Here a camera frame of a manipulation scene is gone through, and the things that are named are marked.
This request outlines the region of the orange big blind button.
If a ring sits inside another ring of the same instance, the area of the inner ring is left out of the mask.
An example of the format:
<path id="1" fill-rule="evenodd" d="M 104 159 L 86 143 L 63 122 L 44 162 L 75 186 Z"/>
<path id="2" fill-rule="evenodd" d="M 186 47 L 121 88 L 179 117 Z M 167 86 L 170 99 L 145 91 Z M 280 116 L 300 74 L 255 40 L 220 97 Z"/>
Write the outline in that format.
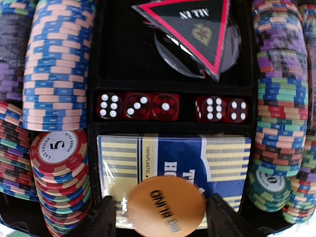
<path id="1" fill-rule="evenodd" d="M 129 192 L 126 215 L 144 237 L 186 237 L 200 225 L 204 212 L 205 198 L 195 185 L 157 176 Z"/>

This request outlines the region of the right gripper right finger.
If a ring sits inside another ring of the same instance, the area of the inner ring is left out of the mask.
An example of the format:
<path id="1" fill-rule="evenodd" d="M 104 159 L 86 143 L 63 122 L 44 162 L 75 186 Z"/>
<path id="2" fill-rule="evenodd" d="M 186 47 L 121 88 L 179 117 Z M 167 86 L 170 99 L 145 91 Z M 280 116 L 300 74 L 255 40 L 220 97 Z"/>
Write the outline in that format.
<path id="1" fill-rule="evenodd" d="M 206 218 L 209 237 L 265 236 L 262 231 L 234 212 L 219 194 L 213 194 L 207 199 Z"/>

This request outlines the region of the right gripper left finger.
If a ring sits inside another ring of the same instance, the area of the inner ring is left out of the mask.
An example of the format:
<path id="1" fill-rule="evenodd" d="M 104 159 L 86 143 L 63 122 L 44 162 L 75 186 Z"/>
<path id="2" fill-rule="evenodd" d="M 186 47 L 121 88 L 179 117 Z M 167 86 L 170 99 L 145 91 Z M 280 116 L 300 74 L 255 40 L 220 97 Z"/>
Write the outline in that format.
<path id="1" fill-rule="evenodd" d="M 114 237 L 116 233 L 116 211 L 112 196 L 96 203 L 82 224 L 82 237 Z"/>

